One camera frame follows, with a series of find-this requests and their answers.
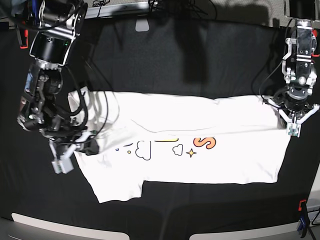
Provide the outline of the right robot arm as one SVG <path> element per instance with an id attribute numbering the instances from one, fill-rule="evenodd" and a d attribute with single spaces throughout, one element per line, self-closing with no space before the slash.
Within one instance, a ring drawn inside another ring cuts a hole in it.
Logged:
<path id="1" fill-rule="evenodd" d="M 78 108 L 70 112 L 56 104 L 63 86 L 62 69 L 67 67 L 87 10 L 83 0 L 42 1 L 39 30 L 29 51 L 34 62 L 28 71 L 17 122 L 24 130 L 39 131 L 51 140 L 60 156 L 69 147 L 88 156 L 99 152 L 97 133 L 86 126 L 88 108 L 76 80 L 73 83 L 79 97 Z"/>

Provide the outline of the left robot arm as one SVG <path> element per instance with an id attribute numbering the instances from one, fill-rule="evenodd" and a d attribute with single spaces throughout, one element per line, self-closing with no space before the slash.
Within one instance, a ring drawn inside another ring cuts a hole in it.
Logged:
<path id="1" fill-rule="evenodd" d="M 285 86 L 271 97 L 262 97 L 262 101 L 275 108 L 286 123 L 298 125 L 320 108 L 317 104 L 311 106 L 307 102 L 317 82 L 313 59 L 318 56 L 318 42 L 313 23 L 320 20 L 320 2 L 286 0 L 284 15 L 294 21 L 292 29 L 286 29 L 286 52 L 278 65 Z"/>

